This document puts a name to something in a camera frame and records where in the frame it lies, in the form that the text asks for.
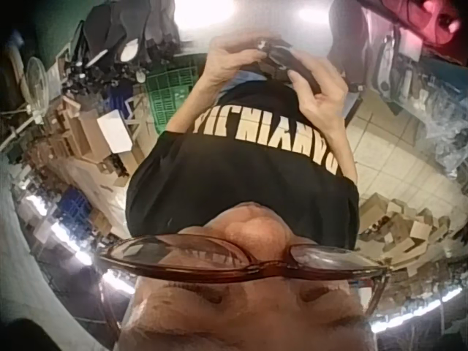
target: ceiling light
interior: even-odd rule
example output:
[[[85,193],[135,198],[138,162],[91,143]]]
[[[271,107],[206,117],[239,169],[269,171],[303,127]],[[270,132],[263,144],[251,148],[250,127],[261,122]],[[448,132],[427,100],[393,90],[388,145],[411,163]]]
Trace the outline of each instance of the ceiling light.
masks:
[[[107,271],[102,276],[102,279],[116,290],[123,291],[123,292],[125,292],[127,294],[130,294],[130,295],[135,294],[135,288],[134,287],[132,287],[128,283],[124,282],[122,279],[119,279],[116,276],[114,276],[111,271]]]
[[[199,29],[225,22],[235,12],[233,0],[175,0],[174,19],[180,29]]]
[[[47,214],[44,201],[42,201],[40,197],[36,195],[29,195],[26,199],[32,202],[34,207],[37,209],[37,212],[39,212],[41,216],[45,216]]]
[[[442,297],[443,302],[447,302],[452,298],[456,297],[460,294],[462,289],[459,287],[455,290],[448,292],[444,297]],[[413,313],[406,313],[398,317],[394,317],[388,322],[375,322],[371,324],[371,329],[373,333],[381,333],[386,331],[388,328],[398,327],[399,325],[403,324],[403,322],[412,319],[413,317],[420,317],[425,315],[426,313],[436,309],[440,306],[440,300],[434,300],[429,303],[426,307],[420,307],[419,309],[415,310]]]
[[[85,253],[83,251],[78,251],[75,254],[75,257],[78,258],[78,260],[84,265],[92,265],[93,264],[93,260],[91,259],[91,256],[89,256],[89,254],[87,254],[87,253]]]

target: fluorescent light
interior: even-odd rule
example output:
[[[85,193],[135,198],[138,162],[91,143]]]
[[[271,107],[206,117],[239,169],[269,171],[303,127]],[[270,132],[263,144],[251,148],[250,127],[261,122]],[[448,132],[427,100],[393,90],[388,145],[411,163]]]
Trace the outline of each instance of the fluorescent light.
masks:
[[[80,250],[78,244],[70,239],[67,229],[65,229],[60,223],[55,222],[52,224],[51,230],[54,232],[56,237],[65,243],[71,250],[75,252],[75,257],[84,265],[92,265],[93,260],[91,256],[84,251]]]
[[[93,260],[91,259],[91,256],[89,256],[87,253],[85,253],[83,251],[78,251],[75,254],[75,257],[78,258],[78,260],[84,265],[92,265],[93,264]]]
[[[447,295],[442,297],[442,301],[447,302],[447,301],[451,300],[452,298],[454,298],[455,296],[460,294],[461,291],[462,291],[462,289],[460,287],[455,289],[455,290],[450,291],[449,293],[447,293]],[[394,317],[391,320],[389,320],[388,322],[375,322],[375,323],[372,323],[372,325],[371,325],[372,332],[373,333],[381,333],[383,331],[386,331],[388,328],[397,327],[397,326],[403,324],[403,322],[405,322],[407,320],[410,320],[413,317],[423,316],[426,313],[436,309],[439,306],[440,306],[440,300],[434,300],[430,304],[428,304],[426,307],[420,307],[419,309],[415,310],[413,313],[407,313],[407,314],[403,314],[403,315],[398,316],[398,317]]]
[[[235,12],[233,0],[175,0],[174,19],[180,29],[199,29],[225,22]]]
[[[376,322],[376,323],[373,323],[371,326],[372,333],[375,333],[375,334],[386,331],[387,328],[388,328],[388,323],[386,322]]]
[[[42,201],[40,197],[36,195],[29,195],[26,199],[32,202],[34,207],[37,209],[37,212],[39,212],[41,216],[45,216],[47,214],[44,201]]]
[[[446,296],[442,298],[442,301],[447,302],[457,296],[459,293],[461,293],[461,288],[459,287],[458,289],[450,291]]]
[[[60,239],[60,241],[63,241],[64,243],[69,243],[70,242],[70,237],[68,236],[68,232],[65,228],[63,228],[60,223],[55,222],[51,230],[54,232],[56,237]]]
[[[330,24],[330,15],[328,13],[328,9],[323,7],[305,7],[299,11],[299,17],[301,20],[311,24]]]
[[[116,290],[123,291],[124,293],[130,294],[130,295],[135,294],[134,287],[124,282],[122,279],[119,279],[116,276],[114,276],[111,271],[107,271],[102,276],[102,279]]]

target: cardboard box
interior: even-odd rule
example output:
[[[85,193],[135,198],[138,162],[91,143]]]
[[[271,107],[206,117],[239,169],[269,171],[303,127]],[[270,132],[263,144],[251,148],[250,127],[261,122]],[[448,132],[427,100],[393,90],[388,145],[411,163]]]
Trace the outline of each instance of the cardboard box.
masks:
[[[367,230],[375,222],[378,222],[382,217],[387,214],[388,199],[376,194],[373,194],[360,208],[359,208],[359,233]]]
[[[119,110],[113,110],[99,117],[97,123],[114,154],[132,150],[134,143]]]
[[[448,232],[448,228],[445,224],[443,224],[442,226],[438,228],[434,228],[432,233],[429,235],[429,243],[431,245],[435,244],[439,240],[443,239],[444,235],[447,234],[447,232]]]
[[[415,245],[415,242],[411,238],[406,238],[399,244],[391,243],[385,245],[383,248],[382,258],[393,258],[400,254],[403,254],[408,249],[412,248]]]
[[[418,258],[422,254],[425,254],[427,251],[428,243],[424,241],[423,243],[417,245],[416,247],[412,247],[409,251],[402,253],[398,256],[395,256],[392,259],[392,265],[399,265],[403,262],[414,260]]]
[[[78,118],[65,118],[69,131],[67,135],[67,141],[70,144],[75,156],[83,157],[91,152],[91,146],[88,143],[88,138],[83,130],[83,126]]]
[[[400,244],[410,236],[409,222],[403,216],[396,214],[389,222],[390,233],[395,244]]]
[[[138,166],[143,162],[145,159],[145,155],[140,149],[138,144],[134,144],[131,151],[128,152],[121,152],[118,154],[120,160],[124,164],[125,169],[127,172],[132,176],[133,173],[138,169]]]
[[[381,258],[384,246],[384,243],[379,243],[378,241],[356,241],[356,251],[373,260]]]
[[[432,212],[431,210],[429,210],[428,208],[424,208],[419,214],[418,216],[422,216],[423,217],[423,223],[427,224],[427,225],[430,225],[431,227],[439,227],[439,220],[437,218],[434,218],[432,216]]]
[[[406,206],[403,208],[403,214],[411,219],[414,219],[417,216],[418,212],[414,208]]]
[[[114,181],[114,184],[113,184],[113,185],[114,185],[114,186],[117,186],[117,187],[119,187],[119,188],[124,188],[124,187],[127,185],[127,183],[129,182],[129,180],[130,180],[130,177],[129,177],[129,176],[123,175],[123,176],[121,176],[121,177],[118,177],[118,178],[116,179],[116,181]]]
[[[49,143],[58,158],[67,158],[71,156],[71,150],[69,150],[67,142],[61,135],[50,136]]]
[[[112,225],[107,217],[97,208],[93,208],[89,215],[89,222],[93,225],[94,229],[99,231],[103,236],[110,233]]]
[[[409,232],[411,238],[428,240],[431,234],[432,226],[414,221]]]
[[[400,205],[394,203],[393,200],[388,203],[387,214],[400,214],[402,212],[403,208]]]
[[[84,154],[83,159],[93,163],[102,162],[111,154],[109,144],[107,144],[107,141],[97,123],[98,118],[99,115],[96,110],[82,112],[78,117],[90,146],[90,152]]]
[[[448,229],[450,229],[450,217],[449,216],[442,216],[439,218],[439,227],[445,225]]]

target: stacked cardboard boxes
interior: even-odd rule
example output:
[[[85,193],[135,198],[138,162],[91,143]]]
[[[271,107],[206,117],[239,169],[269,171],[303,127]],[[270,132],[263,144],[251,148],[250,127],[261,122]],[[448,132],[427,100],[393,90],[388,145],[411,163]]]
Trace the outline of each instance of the stacked cardboard boxes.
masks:
[[[379,194],[372,195],[359,214],[357,250],[394,270],[414,267],[430,245],[451,237],[448,217],[434,218],[427,208],[418,213],[402,201]]]
[[[102,236],[107,236],[112,229],[112,224],[109,222],[107,217],[97,208],[94,208],[89,215],[89,222],[93,228],[99,232]]]

